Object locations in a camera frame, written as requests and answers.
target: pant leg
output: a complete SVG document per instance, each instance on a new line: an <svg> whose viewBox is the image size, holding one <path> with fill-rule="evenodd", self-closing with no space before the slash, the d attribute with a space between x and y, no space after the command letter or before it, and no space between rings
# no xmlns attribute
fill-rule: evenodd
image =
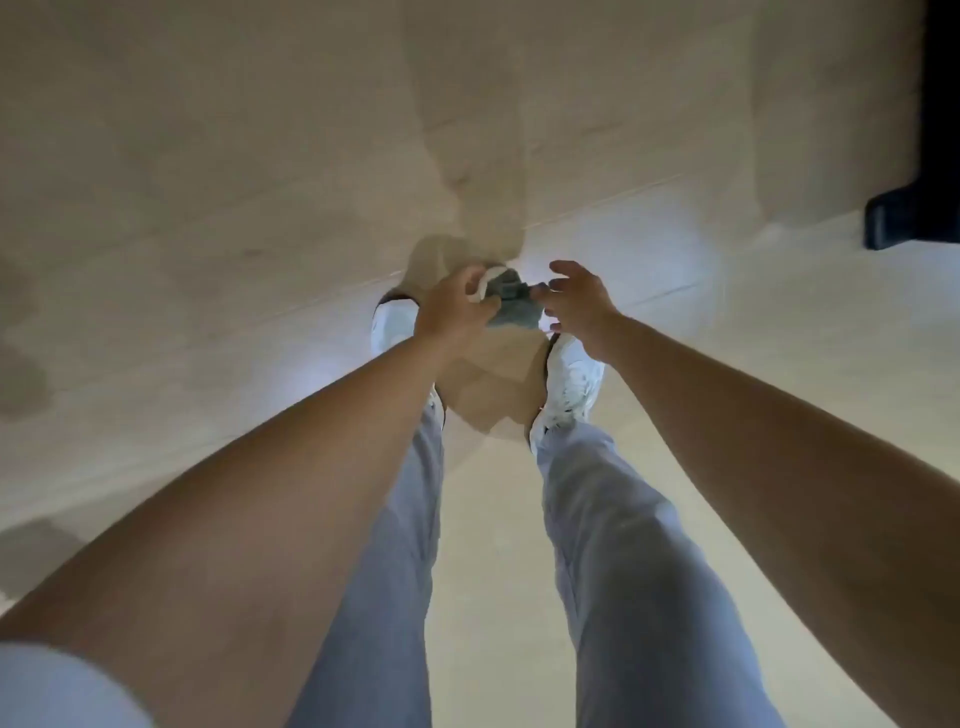
<svg viewBox="0 0 960 728"><path fill-rule="evenodd" d="M579 728L782 728L730 595L673 505L592 425L538 453Z"/></svg>
<svg viewBox="0 0 960 728"><path fill-rule="evenodd" d="M444 454L427 408L288 728L428 728L423 623Z"/></svg>

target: white shoe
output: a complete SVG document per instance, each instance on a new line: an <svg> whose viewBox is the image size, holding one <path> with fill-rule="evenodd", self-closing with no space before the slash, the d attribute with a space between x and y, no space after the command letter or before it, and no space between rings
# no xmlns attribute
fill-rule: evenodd
<svg viewBox="0 0 960 728"><path fill-rule="evenodd" d="M604 365L591 359L580 339L557 334L546 357L546 404L530 427L530 451L535 455L551 427L589 421L600 394Z"/></svg>
<svg viewBox="0 0 960 728"><path fill-rule="evenodd" d="M370 330L370 348L373 355L379 356L387 349L392 349L401 341L406 341L413 336L419 311L420 306L413 299L394 299L378 305L373 312ZM428 402L437 425L443 429L446 412L436 386L430 387Z"/></svg>

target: gray pants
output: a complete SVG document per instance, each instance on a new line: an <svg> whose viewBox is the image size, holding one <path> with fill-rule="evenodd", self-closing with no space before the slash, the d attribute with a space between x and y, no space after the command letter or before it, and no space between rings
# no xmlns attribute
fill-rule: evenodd
<svg viewBox="0 0 960 728"><path fill-rule="evenodd" d="M425 412L292 728L430 725L423 624L443 460ZM537 460L576 648L577 725L781 728L730 595L670 502L592 425L548 431Z"/></svg>

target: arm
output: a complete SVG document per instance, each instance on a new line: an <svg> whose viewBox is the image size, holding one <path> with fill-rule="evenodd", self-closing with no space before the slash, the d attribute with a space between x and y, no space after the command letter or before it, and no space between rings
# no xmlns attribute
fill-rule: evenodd
<svg viewBox="0 0 960 728"><path fill-rule="evenodd" d="M960 490L907 453L629 319L576 263L536 296L623 376L690 480L900 725L960 723Z"/></svg>
<svg viewBox="0 0 960 728"><path fill-rule="evenodd" d="M442 281L413 338L167 486L0 619L126 685L160 725L282 725L431 384L499 299Z"/></svg>

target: floor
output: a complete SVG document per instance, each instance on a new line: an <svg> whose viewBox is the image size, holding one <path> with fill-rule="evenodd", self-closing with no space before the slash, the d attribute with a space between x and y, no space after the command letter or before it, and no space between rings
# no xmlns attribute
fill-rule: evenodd
<svg viewBox="0 0 960 728"><path fill-rule="evenodd" d="M960 249L859 247L858 210L915 171L922 13L5 4L0 591L18 598L173 475L363 362L387 288L478 255L530 280L578 258L630 314L960 475ZM573 724L522 441L542 347L492 332L441 382L440 727ZM890 725L613 373L594 420L679 505L788 723Z"/></svg>

